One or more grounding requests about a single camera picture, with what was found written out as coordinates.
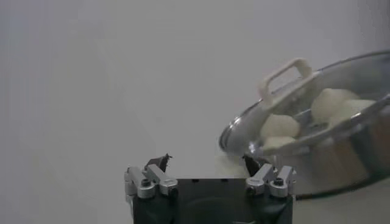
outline steamed bun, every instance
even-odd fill
[[[269,137],[265,140],[263,150],[277,149],[294,141],[294,138],[286,136]]]
[[[329,127],[334,127],[342,121],[350,119],[360,111],[374,104],[373,100],[346,100],[329,119]]]
[[[346,100],[359,99],[359,97],[346,89],[324,89],[311,104],[311,115],[315,123],[328,122],[329,118],[337,111]]]
[[[260,130],[260,137],[296,137],[299,134],[299,124],[291,116],[270,114]]]

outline gray wall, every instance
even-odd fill
[[[126,166],[166,152],[176,177],[243,176],[223,127],[293,57],[389,47],[368,2],[1,1],[0,222],[129,223]]]

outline white lid handle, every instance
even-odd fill
[[[291,67],[296,67],[299,71],[300,75],[302,76],[302,82],[312,76],[313,71],[307,61],[304,58],[295,58],[285,64],[283,67],[281,67],[279,70],[273,72],[269,76],[263,79],[263,81],[258,86],[258,92],[260,94],[260,97],[265,101],[266,104],[272,106],[274,103],[274,98],[272,94],[269,92],[269,84],[271,81],[273,81],[276,77],[282,75],[285,71],[287,71]]]

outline metal clamp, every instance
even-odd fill
[[[137,195],[139,198],[151,198],[155,195],[155,184],[138,167],[129,167],[124,179],[126,195]]]
[[[274,166],[268,163],[264,164],[254,176],[245,180],[247,195],[255,196],[264,193],[265,185],[274,177]]]
[[[295,175],[296,171],[291,166],[283,166],[276,179],[269,184],[271,195],[284,198],[293,194]]]
[[[146,176],[159,185],[161,194],[171,198],[177,197],[179,193],[177,191],[178,181],[167,176],[158,166],[155,164],[148,165],[146,167]]]

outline stainless steel pot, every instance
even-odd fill
[[[293,66],[302,77],[270,94],[269,83]],[[312,123],[310,105],[324,88],[349,89],[376,103],[335,128],[318,127]],[[259,92],[263,100],[225,128],[219,145],[231,155],[293,166],[298,200],[351,191],[390,174],[390,51],[350,58],[316,72],[298,58],[266,78]],[[292,116],[303,127],[303,137],[263,151],[259,132],[271,113]]]

